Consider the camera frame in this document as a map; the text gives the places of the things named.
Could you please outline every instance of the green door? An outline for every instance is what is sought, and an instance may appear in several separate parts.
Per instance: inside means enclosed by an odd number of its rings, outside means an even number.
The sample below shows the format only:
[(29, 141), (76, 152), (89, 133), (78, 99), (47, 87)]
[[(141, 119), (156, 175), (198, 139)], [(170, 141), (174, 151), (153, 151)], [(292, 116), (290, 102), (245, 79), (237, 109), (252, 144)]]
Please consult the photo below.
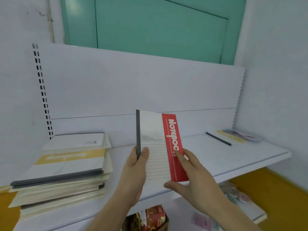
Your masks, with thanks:
[[(68, 44), (223, 64), (233, 64), (245, 4), (245, 0), (61, 1)], [(76, 6), (79, 14), (72, 14)]]

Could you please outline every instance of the white wall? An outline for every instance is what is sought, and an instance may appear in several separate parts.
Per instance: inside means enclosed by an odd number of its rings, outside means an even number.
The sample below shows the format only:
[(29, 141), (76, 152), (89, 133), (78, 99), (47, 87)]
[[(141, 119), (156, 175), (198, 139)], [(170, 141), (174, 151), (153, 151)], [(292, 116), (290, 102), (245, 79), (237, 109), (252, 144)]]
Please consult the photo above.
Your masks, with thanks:
[(235, 127), (293, 152), (273, 171), (308, 190), (308, 0), (247, 0)]
[(49, 139), (32, 43), (50, 41), (45, 0), (0, 0), (0, 186)]

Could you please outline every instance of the forearm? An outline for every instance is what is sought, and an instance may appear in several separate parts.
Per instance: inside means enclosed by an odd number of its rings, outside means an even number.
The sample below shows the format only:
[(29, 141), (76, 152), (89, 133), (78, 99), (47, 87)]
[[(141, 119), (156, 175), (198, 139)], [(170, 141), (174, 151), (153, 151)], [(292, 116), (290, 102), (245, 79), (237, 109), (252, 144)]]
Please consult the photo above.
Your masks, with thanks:
[(86, 231), (119, 231), (129, 210), (128, 200), (116, 191)]
[(220, 212), (213, 215), (224, 231), (261, 231), (235, 204), (224, 201)]

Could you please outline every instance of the white shelf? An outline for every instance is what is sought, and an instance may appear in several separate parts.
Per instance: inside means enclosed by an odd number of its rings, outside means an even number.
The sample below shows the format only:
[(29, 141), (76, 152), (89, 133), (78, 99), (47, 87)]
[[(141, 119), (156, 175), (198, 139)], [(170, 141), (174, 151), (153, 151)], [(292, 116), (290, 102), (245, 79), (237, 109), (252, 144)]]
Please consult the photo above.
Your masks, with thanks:
[[(230, 147), (208, 135), (197, 135), (183, 137), (182, 145), (198, 157), (218, 183), (291, 157), (288, 150), (265, 141), (239, 143)], [(86, 201), (21, 221), (14, 230), (52, 230), (93, 217), (115, 190), (123, 164), (132, 147), (110, 149), (114, 172), (106, 183), (107, 193), (104, 198)], [(163, 185), (146, 186), (140, 201), (128, 215), (179, 197), (179, 194), (165, 189)]]

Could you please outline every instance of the finger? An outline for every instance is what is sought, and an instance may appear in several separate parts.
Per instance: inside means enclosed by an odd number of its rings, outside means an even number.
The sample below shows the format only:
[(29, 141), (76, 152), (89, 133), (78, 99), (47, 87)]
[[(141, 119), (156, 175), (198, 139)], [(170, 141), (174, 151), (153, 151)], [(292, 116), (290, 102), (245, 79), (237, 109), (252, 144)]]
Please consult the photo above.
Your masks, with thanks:
[(134, 146), (125, 164), (135, 165), (136, 163), (137, 163), (137, 152), (136, 152), (136, 146)]
[(184, 154), (187, 156), (189, 162), (192, 164), (193, 167), (198, 168), (202, 166), (202, 164), (200, 163), (198, 158), (195, 156), (195, 154), (193, 154), (191, 151), (185, 148), (183, 148), (183, 150), (184, 150)]
[(182, 195), (183, 198), (185, 198), (185, 195), (187, 194), (187, 187), (178, 182), (168, 181), (164, 184), (164, 187)]
[(193, 169), (191, 163), (177, 150), (175, 150), (175, 155), (179, 159), (183, 169), (186, 171), (187, 174), (189, 174), (190, 171)]
[(145, 166), (145, 163), (147, 163), (147, 160), (149, 158), (149, 154), (150, 154), (149, 149), (147, 147), (144, 147), (142, 149), (142, 152), (141, 152), (140, 156), (139, 156), (137, 164)]

